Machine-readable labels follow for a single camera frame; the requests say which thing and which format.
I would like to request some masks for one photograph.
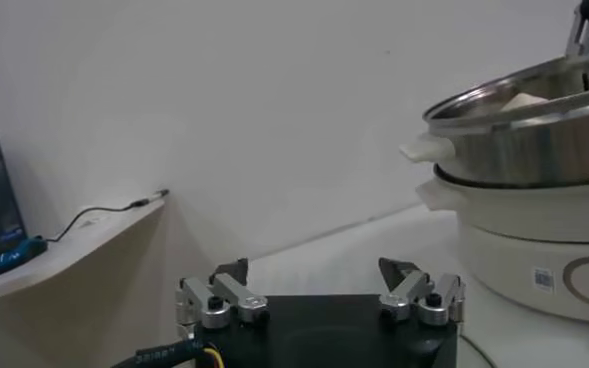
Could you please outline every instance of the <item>white table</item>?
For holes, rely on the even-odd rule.
[[[378,258],[415,262],[467,283],[465,333],[501,368],[589,368],[589,324],[546,315],[489,291],[461,266],[456,219],[415,207],[329,238],[255,260],[249,287],[264,295],[381,293]],[[460,367],[485,367],[460,344]]]

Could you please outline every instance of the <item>white shelf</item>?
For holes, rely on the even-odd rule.
[[[163,205],[162,200],[157,200],[128,212],[110,213],[101,217],[98,223],[73,229],[60,243],[50,243],[47,252],[0,275],[0,297],[58,275]]]

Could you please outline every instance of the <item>charging cable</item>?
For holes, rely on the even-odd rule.
[[[136,201],[128,204],[125,207],[121,207],[121,208],[110,208],[110,207],[89,207],[89,208],[86,208],[86,209],[82,210],[81,212],[79,212],[76,216],[74,216],[74,219],[72,219],[72,221],[70,221],[69,225],[67,225],[65,230],[63,230],[60,234],[58,234],[57,237],[45,239],[45,241],[47,241],[48,243],[58,243],[59,241],[61,241],[61,239],[63,239],[63,237],[72,229],[72,226],[74,226],[74,224],[78,221],[78,219],[80,219],[81,216],[83,216],[84,214],[86,214],[88,212],[94,212],[94,211],[126,212],[126,211],[133,209],[133,208],[140,208],[140,207],[147,206],[148,204],[167,196],[169,193],[170,193],[169,189],[162,189],[162,190],[159,190],[158,192],[154,193],[150,197],[137,199]]]

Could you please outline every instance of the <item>black cable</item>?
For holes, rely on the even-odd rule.
[[[74,216],[74,219],[69,223],[69,225],[67,225],[65,230],[63,230],[60,234],[58,234],[58,236],[56,238],[45,239],[45,241],[47,241],[48,243],[58,243],[59,241],[61,241],[61,239],[70,231],[70,229],[72,229],[72,226],[74,226],[76,221],[78,221],[78,219],[81,218],[81,216],[83,216],[84,214],[86,214],[88,212],[93,212],[93,211],[125,212],[125,211],[131,210],[132,208],[134,208],[134,207],[132,207],[131,204],[129,204],[123,208],[109,208],[109,207],[89,207],[89,208],[86,208],[83,211],[79,212],[76,216]]]
[[[203,343],[198,340],[183,340],[174,344],[139,349],[133,357],[112,368],[169,368],[195,359],[203,354]]]
[[[89,208],[86,208],[86,209],[82,210],[81,212],[79,212],[76,216],[74,216],[74,218],[72,219],[72,221],[70,221],[69,225],[67,225],[65,230],[63,230],[60,234],[58,234],[57,237],[45,239],[45,241],[47,241],[48,243],[58,243],[59,241],[61,241],[61,239],[72,229],[72,226],[74,226],[76,221],[78,221],[78,219],[81,218],[81,216],[83,216],[84,214],[86,214],[88,212],[94,212],[94,211],[126,212],[126,211],[131,210],[132,208],[139,208],[139,207],[147,206],[152,201],[162,198],[162,197],[165,197],[169,193],[170,193],[170,191],[168,189],[159,190],[158,192],[154,193],[154,195],[152,197],[136,200],[136,201],[134,201],[134,202],[128,204],[127,206],[122,207],[122,208],[110,208],[110,207],[89,207]]]

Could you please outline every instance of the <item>bolt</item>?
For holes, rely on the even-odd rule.
[[[438,308],[441,306],[442,303],[443,303],[443,298],[441,298],[441,296],[436,293],[431,293],[430,295],[428,295],[425,298],[425,304],[428,307]]]
[[[219,296],[211,296],[207,299],[207,309],[211,311],[223,309],[224,302],[223,298]]]

